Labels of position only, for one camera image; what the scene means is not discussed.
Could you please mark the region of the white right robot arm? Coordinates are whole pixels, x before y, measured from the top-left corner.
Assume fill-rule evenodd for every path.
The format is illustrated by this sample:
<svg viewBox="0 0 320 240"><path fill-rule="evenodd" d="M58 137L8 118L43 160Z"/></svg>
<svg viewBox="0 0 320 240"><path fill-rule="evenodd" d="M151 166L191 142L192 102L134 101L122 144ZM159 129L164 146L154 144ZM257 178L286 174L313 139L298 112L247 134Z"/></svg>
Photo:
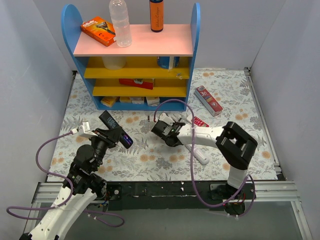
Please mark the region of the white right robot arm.
<svg viewBox="0 0 320 240"><path fill-rule="evenodd" d="M184 122L168 124L158 120L151 132L169 147L196 144L219 149L230 165L227 195L237 199L245 192L242 183L258 143L237 123L229 121L220 127L192 127Z"/></svg>

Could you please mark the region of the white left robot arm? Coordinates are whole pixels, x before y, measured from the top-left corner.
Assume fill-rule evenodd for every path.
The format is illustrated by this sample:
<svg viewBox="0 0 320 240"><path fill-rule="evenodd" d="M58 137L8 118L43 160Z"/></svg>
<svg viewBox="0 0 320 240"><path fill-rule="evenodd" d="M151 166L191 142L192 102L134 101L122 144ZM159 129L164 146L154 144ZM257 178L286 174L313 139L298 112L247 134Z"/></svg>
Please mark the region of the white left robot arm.
<svg viewBox="0 0 320 240"><path fill-rule="evenodd" d="M59 193L46 214L22 240L63 240L77 218L94 200L107 196L107 182L96 175L108 149L118 144L122 127L87 131L90 144L80 146Z"/></svg>

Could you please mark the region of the white and red remote control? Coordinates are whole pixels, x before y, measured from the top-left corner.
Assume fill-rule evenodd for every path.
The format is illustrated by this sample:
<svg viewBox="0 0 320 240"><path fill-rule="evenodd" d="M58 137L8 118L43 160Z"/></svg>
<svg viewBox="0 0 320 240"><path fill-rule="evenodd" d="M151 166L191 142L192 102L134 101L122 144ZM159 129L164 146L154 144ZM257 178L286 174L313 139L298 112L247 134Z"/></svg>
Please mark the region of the white and red remote control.
<svg viewBox="0 0 320 240"><path fill-rule="evenodd" d="M210 161L205 152L202 151L202 149L196 144L193 147L193 157L196 158L198 162L203 166L207 165Z"/></svg>

